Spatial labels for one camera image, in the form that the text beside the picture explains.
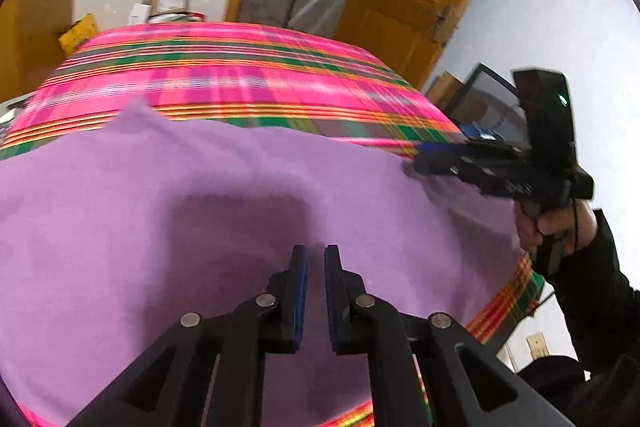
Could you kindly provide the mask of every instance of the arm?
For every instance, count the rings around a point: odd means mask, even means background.
[[[640,340],[640,293],[620,272],[616,245],[602,211],[592,212],[585,201],[577,204],[575,253],[572,208],[545,214],[536,227],[516,204],[516,224],[521,246],[529,252],[542,243],[537,229],[568,233],[566,256],[549,282],[556,290],[578,359],[585,370],[599,374],[610,369],[623,353],[633,356]]]

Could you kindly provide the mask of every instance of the metal screw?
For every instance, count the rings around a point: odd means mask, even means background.
[[[197,313],[189,312],[180,317],[180,324],[185,328],[193,328],[200,323],[200,316]]]
[[[361,308],[371,308],[376,303],[376,298],[373,295],[363,293],[356,297],[356,304]]]
[[[451,317],[446,313],[436,313],[431,317],[431,324],[436,326],[436,328],[446,330],[451,325]]]
[[[260,308],[268,308],[276,303],[276,298],[270,293],[263,293],[255,298],[255,303],[258,304]]]

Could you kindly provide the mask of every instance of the purple cloth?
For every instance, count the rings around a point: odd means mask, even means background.
[[[336,357],[322,268],[402,312],[465,324],[513,276],[511,204],[406,160],[283,128],[170,122],[131,103],[101,130],[0,162],[0,374],[64,425],[184,312],[231,311],[310,248],[302,350],[268,355],[263,425],[316,425],[370,398]]]

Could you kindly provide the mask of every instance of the colorful plaid fabric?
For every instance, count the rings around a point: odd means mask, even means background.
[[[134,96],[171,120],[280,126],[411,157],[460,131],[368,52],[281,28],[177,23],[105,32],[69,57],[30,100],[0,159],[103,126]],[[542,277],[525,257],[467,328],[495,351],[536,304]],[[373,425],[371,403],[324,427]]]

